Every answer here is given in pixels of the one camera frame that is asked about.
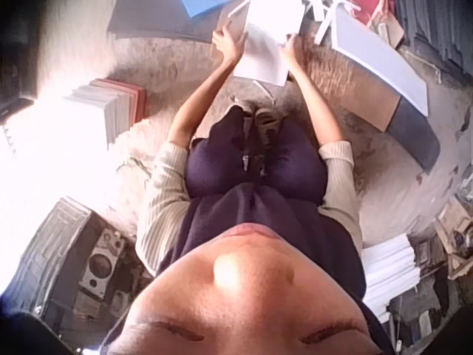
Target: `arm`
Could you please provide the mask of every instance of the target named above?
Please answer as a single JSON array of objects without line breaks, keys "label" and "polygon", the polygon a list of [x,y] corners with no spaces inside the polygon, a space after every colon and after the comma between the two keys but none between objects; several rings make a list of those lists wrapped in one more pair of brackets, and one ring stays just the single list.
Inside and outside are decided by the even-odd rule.
[{"label": "arm", "polygon": [[231,37],[228,25],[214,32],[213,43],[223,53],[223,62],[181,106],[169,131],[168,141],[187,149],[205,114],[243,55],[247,34]]},{"label": "arm", "polygon": [[332,111],[301,65],[303,52],[300,37],[292,35],[280,51],[301,88],[320,146],[343,140]]},{"label": "arm", "polygon": [[164,143],[146,187],[138,218],[136,252],[154,276],[176,238],[190,205],[184,183],[187,150]]},{"label": "arm", "polygon": [[214,43],[223,52],[223,62],[180,108],[168,141],[154,161],[152,178],[140,211],[136,242],[137,255],[153,275],[174,247],[190,205],[184,181],[187,148],[215,96],[241,59],[245,39],[246,35],[239,41],[233,40],[227,27],[214,33]]},{"label": "arm", "polygon": [[302,68],[301,39],[292,35],[281,48],[281,55],[301,88],[321,146],[319,154],[327,164],[327,192],[324,203],[319,207],[319,213],[339,222],[350,234],[358,253],[361,253],[363,237],[353,181],[354,163],[351,145],[344,141],[335,116]]}]

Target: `shoe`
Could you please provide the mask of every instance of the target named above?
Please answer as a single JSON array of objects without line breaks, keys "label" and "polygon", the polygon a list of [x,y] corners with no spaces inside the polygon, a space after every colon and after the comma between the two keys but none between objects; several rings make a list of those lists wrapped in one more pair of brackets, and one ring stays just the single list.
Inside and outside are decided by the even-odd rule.
[{"label": "shoe", "polygon": [[259,109],[255,114],[255,126],[258,129],[259,140],[265,151],[273,145],[279,133],[282,115],[275,109]]},{"label": "shoe", "polygon": [[233,103],[227,108],[227,111],[225,112],[225,114],[227,114],[228,111],[230,111],[230,109],[233,106],[238,106],[243,109],[243,112],[245,113],[245,117],[253,118],[255,112],[258,110],[258,106],[253,101],[248,101],[248,100],[240,101],[234,96],[231,96],[230,99],[233,101]]}]

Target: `lap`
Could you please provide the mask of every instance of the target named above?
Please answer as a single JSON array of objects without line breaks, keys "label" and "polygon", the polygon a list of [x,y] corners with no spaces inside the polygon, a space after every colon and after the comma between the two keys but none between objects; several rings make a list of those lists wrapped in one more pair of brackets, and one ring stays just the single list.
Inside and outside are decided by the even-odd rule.
[{"label": "lap", "polygon": [[[265,176],[259,176],[261,150],[257,132],[244,132],[241,108],[232,107],[214,124],[209,137],[192,150],[186,170],[191,197],[225,194],[244,182],[273,187],[286,198],[308,200],[321,205],[327,186],[327,169],[310,140],[295,122],[284,119],[272,148],[265,154]],[[243,157],[249,156],[245,171]]]}]

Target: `speaker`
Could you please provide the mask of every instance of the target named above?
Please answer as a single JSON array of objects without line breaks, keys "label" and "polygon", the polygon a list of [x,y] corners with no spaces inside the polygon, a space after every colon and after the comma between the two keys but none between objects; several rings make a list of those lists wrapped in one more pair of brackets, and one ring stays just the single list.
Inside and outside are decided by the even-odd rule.
[{"label": "speaker", "polygon": [[120,233],[104,229],[87,260],[79,285],[102,300],[125,244]]}]

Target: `blue folder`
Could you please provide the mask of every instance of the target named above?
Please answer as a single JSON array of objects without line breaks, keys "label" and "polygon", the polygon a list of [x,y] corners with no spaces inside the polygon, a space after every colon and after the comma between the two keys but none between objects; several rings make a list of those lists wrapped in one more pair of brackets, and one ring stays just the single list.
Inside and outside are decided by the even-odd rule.
[{"label": "blue folder", "polygon": [[230,0],[181,0],[190,17],[194,17]]}]

